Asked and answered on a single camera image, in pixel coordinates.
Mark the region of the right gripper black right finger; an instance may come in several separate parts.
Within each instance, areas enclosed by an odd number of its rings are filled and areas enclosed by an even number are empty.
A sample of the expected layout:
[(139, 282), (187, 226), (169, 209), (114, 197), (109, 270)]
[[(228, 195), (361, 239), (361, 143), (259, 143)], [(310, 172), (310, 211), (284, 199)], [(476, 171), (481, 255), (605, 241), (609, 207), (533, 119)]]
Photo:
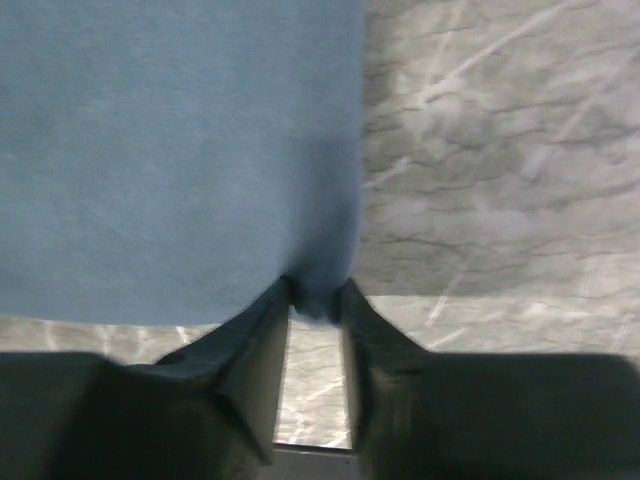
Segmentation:
[(620, 355), (432, 352), (340, 292), (365, 479), (635, 479), (639, 370)]

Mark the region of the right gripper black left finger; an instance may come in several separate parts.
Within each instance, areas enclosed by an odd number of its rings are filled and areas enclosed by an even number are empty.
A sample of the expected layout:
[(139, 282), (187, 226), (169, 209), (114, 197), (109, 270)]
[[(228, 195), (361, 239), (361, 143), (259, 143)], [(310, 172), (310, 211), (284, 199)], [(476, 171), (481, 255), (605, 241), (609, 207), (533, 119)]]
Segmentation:
[(3, 353), (5, 479), (254, 479), (273, 460), (288, 335), (279, 280), (153, 364)]

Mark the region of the blue-grey t-shirt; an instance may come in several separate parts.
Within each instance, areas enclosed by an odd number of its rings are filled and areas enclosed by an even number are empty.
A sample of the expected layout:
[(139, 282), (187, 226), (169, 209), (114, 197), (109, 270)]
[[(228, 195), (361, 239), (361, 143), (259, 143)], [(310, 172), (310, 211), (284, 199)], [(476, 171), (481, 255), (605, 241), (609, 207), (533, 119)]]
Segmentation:
[(360, 1), (5, 1), (1, 310), (197, 325), (286, 278), (335, 322), (362, 217)]

